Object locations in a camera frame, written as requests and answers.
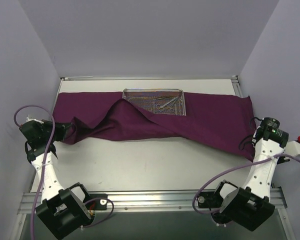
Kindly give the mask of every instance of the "scissors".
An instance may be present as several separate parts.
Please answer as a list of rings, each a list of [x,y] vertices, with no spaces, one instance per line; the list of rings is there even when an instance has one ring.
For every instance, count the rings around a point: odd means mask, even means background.
[[[175,102],[176,102],[177,99],[178,99],[178,97],[174,97],[173,99],[171,99],[170,101],[166,102],[163,105],[157,104],[155,106],[155,108],[158,109],[159,112],[163,112],[164,110],[170,110],[170,112],[173,112],[174,109],[171,108],[171,107],[169,107],[169,106],[167,106],[167,105],[170,104],[170,103],[172,103],[172,102],[173,102],[173,104],[175,104]]]

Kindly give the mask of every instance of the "white wall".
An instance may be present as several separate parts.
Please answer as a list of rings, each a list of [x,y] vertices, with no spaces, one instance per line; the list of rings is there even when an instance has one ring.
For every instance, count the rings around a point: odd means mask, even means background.
[[[274,117],[294,140],[300,135],[300,0],[280,0],[240,75],[255,115]],[[277,167],[296,238],[300,240],[300,164]]]
[[[9,238],[33,175],[14,112],[26,104],[52,109],[58,86],[57,72],[19,2],[0,0],[0,240]],[[20,122],[26,113],[35,111],[23,112]]]
[[[59,76],[229,78],[278,0],[19,0]]]

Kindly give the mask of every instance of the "purple cable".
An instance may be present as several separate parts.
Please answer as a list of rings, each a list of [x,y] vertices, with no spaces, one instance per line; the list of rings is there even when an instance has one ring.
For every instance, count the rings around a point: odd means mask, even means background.
[[[97,221],[97,222],[95,222],[95,223],[92,223],[92,224],[90,224],[90,225],[88,225],[88,226],[84,226],[84,227],[83,227],[84,229],[94,227],[95,225],[104,222],[105,220],[107,220],[108,218],[110,218],[111,214],[114,212],[114,209],[115,209],[114,202],[111,201],[110,199],[106,198],[106,197],[96,197],[96,198],[93,198],[93,199],[90,199],[90,200],[86,201],[84,204],[87,205],[87,204],[89,204],[89,203],[91,203],[91,202],[94,202],[94,201],[97,201],[97,200],[107,200],[108,202],[111,203],[112,209],[111,209],[111,211],[109,212],[109,214],[108,214],[105,218],[103,218],[103,219],[101,219],[101,220],[99,220],[99,221]]]
[[[38,186],[38,189],[36,190],[36,193],[35,193],[35,197],[34,197],[34,201],[33,201],[33,204],[32,204],[32,209],[31,209],[31,217],[30,217],[30,234],[31,234],[31,240],[35,240],[35,211],[36,211],[36,204],[37,204],[37,201],[38,201],[38,198],[39,198],[39,193],[40,193],[40,190],[41,190],[41,187],[44,183],[44,176],[45,176],[45,164],[46,164],[46,160],[47,160],[47,153],[48,153],[48,149],[49,149],[49,146],[52,142],[52,139],[54,137],[54,134],[55,134],[55,129],[56,129],[56,122],[55,122],[55,119],[54,117],[52,116],[52,114],[46,109],[44,108],[43,106],[38,106],[38,105],[26,105],[26,106],[22,106],[20,107],[15,113],[14,113],[14,116],[13,116],[13,120],[14,120],[14,123],[15,125],[17,125],[19,128],[21,127],[21,125],[18,124],[17,122],[17,114],[22,110],[22,109],[25,109],[25,108],[29,108],[29,107],[35,107],[35,108],[40,108],[42,110],[45,110],[51,117],[51,120],[52,120],[52,131],[51,131],[51,135],[50,135],[50,138],[46,144],[46,147],[45,147],[45,150],[44,150],[44,155],[43,155],[43,162],[42,162],[42,172],[41,172],[41,177],[40,177],[40,182],[39,182],[39,186]]]
[[[210,210],[210,211],[199,211],[197,208],[196,208],[196,200],[199,196],[199,194],[209,185],[211,184],[214,180],[220,178],[221,176],[223,175],[226,175],[228,173],[231,173],[233,171],[236,171],[236,170],[239,170],[239,169],[243,169],[243,168],[247,168],[247,167],[251,167],[251,166],[255,166],[255,165],[259,165],[259,164],[264,164],[266,162],[269,162],[271,161],[272,158],[279,158],[279,157],[287,157],[287,158],[290,158],[290,159],[293,159],[295,161],[297,161],[298,163],[300,163],[300,159],[294,157],[294,156],[291,156],[291,155],[288,155],[288,154],[276,154],[272,157],[269,157],[265,160],[262,160],[262,161],[257,161],[257,162],[250,162],[248,164],[245,164],[245,165],[242,165],[242,166],[235,166],[233,168],[230,168],[228,170],[225,170],[221,173],[219,173],[218,175],[214,176],[213,178],[211,178],[209,181],[207,181],[197,192],[196,194],[194,195],[194,198],[192,200],[192,208],[194,209],[194,211],[196,211],[198,214],[213,214],[213,213],[217,213],[220,208],[216,208],[214,210]]]

